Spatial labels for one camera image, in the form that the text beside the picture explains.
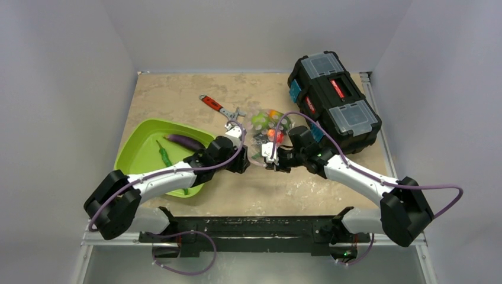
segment green pepper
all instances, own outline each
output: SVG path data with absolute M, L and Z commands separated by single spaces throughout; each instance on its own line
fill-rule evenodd
M 169 160 L 168 152 L 166 151 L 166 149 L 164 149 L 164 147 L 162 147 L 162 145 L 160 145 L 159 140 L 155 140 L 155 141 L 159 145 L 159 153 L 160 153 L 160 156 L 162 157 L 162 161 L 164 162 L 166 167 L 171 167 L 173 164 L 172 164 L 171 160 Z M 183 188 L 183 193 L 185 195 L 188 195 L 188 188 Z

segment blue clip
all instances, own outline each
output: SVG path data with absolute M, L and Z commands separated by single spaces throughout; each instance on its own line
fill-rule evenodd
M 310 125 L 310 132 L 312 132 L 312 136 L 314 136 L 314 140 L 318 143 L 324 137 L 324 133 L 315 124 Z
M 289 89 L 289 95 L 293 102 L 297 102 L 298 95 L 300 94 L 300 86 L 298 85 L 298 82 L 296 80 L 293 80 L 291 82 L 291 88 Z

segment black toolbox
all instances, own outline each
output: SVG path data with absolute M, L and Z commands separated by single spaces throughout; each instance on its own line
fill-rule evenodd
M 335 52 L 325 51 L 298 59 L 288 86 L 289 95 L 300 112 L 319 123 L 344 154 L 358 153 L 377 140 L 382 121 Z M 315 125 L 307 123 L 322 146 L 331 145 Z

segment wrench handle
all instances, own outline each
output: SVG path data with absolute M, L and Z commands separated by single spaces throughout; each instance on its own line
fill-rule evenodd
M 215 111 L 220 111 L 220 109 L 223 108 L 220 104 L 218 104 L 215 100 L 211 99 L 209 96 L 201 95 L 200 99 Z

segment red label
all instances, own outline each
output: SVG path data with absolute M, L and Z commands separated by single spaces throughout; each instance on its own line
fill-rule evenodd
M 342 90 L 340 90 L 340 87 L 338 87 L 338 84 L 334 80 L 330 80 L 330 81 L 331 81 L 331 85 L 333 85 L 333 88 L 338 93 L 338 96 L 340 97 L 340 99 L 345 99 L 345 95 L 343 94 Z
M 308 105 L 308 108 L 310 109 L 310 111 L 315 114 L 316 113 L 316 109 L 314 108 L 314 105 L 312 104 L 312 102 L 310 101 L 310 99 L 307 97 L 307 99 L 305 99 L 307 101 L 307 105 Z

